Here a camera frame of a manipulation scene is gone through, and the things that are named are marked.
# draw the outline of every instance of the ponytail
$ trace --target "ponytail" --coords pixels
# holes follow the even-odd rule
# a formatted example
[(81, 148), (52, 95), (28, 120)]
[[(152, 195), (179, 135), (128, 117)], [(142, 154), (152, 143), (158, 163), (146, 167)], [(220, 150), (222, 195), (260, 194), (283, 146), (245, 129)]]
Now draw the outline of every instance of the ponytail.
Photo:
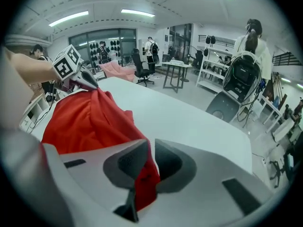
[(258, 35), (256, 31), (252, 29), (250, 34), (247, 36), (245, 43), (245, 50), (255, 54), (257, 46), (258, 46)]

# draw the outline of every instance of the ceiling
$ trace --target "ceiling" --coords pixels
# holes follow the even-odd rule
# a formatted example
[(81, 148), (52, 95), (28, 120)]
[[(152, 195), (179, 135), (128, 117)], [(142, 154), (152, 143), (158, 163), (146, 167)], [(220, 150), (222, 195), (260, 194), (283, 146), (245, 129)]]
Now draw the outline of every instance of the ceiling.
[[(139, 10), (155, 17), (122, 14)], [(68, 15), (88, 11), (55, 27), (49, 24)], [(184, 23), (220, 24), (243, 28), (248, 18), (262, 22), (265, 35), (289, 37), (283, 15), (271, 0), (29, 0), (10, 33), (54, 39), (90, 30), (113, 27), (163, 28)]]

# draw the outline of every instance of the black and white marker cube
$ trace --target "black and white marker cube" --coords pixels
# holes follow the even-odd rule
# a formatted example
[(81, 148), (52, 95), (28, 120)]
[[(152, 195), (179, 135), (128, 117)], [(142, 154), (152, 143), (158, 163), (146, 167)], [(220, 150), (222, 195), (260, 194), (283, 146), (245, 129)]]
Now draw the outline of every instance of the black and white marker cube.
[(62, 50), (53, 62), (53, 67), (61, 80), (65, 80), (77, 71), (80, 54), (71, 45)]

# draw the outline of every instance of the hair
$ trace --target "hair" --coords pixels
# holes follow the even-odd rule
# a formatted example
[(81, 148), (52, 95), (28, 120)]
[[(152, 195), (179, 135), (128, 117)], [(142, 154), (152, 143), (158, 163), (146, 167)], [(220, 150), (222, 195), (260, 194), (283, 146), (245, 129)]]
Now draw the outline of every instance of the hair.
[(246, 28), (249, 35), (246, 39), (245, 50), (254, 54), (258, 46), (258, 35), (262, 35), (262, 25), (257, 19), (249, 19)]
[(40, 52), (43, 52), (43, 47), (39, 44), (36, 44), (33, 48), (33, 52), (36, 52), (37, 50), (39, 50)]

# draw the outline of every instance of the person's arm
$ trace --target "person's arm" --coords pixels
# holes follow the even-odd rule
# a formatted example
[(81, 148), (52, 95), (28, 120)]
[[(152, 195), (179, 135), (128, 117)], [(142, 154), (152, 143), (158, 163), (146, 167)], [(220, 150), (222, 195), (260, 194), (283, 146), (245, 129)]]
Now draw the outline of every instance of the person's arm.
[(34, 60), (24, 54), (15, 54), (7, 48), (5, 55), (27, 84), (59, 80), (52, 64), (48, 61)]

